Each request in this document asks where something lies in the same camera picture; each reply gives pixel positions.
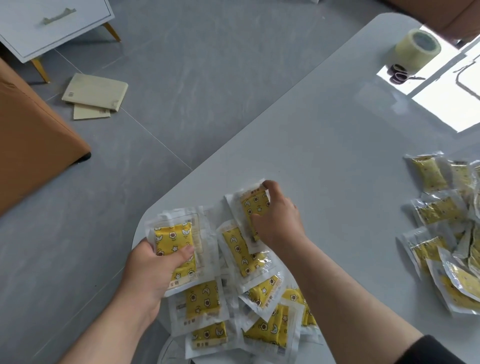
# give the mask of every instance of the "gray tile floor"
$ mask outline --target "gray tile floor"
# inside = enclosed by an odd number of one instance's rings
[[[111,0],[98,28],[48,52],[45,85],[3,55],[92,158],[0,218],[0,362],[54,363],[110,300],[143,212],[372,18],[374,0]],[[75,72],[125,81],[110,119],[72,121]],[[134,363],[155,363],[153,324]]]

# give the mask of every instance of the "drawer handle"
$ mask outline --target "drawer handle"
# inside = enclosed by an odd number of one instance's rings
[[[64,18],[67,15],[70,15],[73,12],[76,12],[76,11],[77,11],[77,9],[75,9],[75,8],[73,8],[73,9],[65,8],[65,10],[61,14],[58,14],[57,16],[54,16],[53,18],[43,18],[42,23],[44,25],[48,25],[50,23],[53,23],[56,20],[59,20],[61,18]]]

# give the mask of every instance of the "black sleeve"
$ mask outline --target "black sleeve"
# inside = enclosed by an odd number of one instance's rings
[[[396,364],[465,364],[433,336],[426,335],[404,352]]]

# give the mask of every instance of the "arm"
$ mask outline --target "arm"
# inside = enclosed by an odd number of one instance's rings
[[[422,334],[368,293],[305,235],[297,207],[265,181],[271,208],[255,229],[295,277],[338,364],[393,364]]]
[[[122,281],[110,304],[64,354],[59,364],[128,364],[138,341],[155,320],[173,270],[193,247],[156,256],[143,240],[130,253]]]

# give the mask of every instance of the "gold metal leg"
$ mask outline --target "gold metal leg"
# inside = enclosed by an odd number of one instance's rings
[[[42,76],[43,80],[49,84],[50,83],[50,78],[48,77],[47,73],[45,72],[45,70],[43,69],[43,66],[42,64],[40,63],[40,59],[37,58],[33,58],[32,59],[32,63],[33,63],[33,66],[36,68],[36,70],[38,71],[38,73],[40,74],[40,76]]]
[[[110,34],[112,34],[112,36],[115,38],[115,40],[116,40],[117,42],[121,42],[121,39],[120,39],[119,35],[117,34],[117,32],[115,31],[115,29],[113,29],[113,27],[112,27],[108,22],[106,22],[106,23],[104,23],[104,24],[102,24],[102,25],[105,27],[105,29],[108,30],[108,32],[109,32]]]

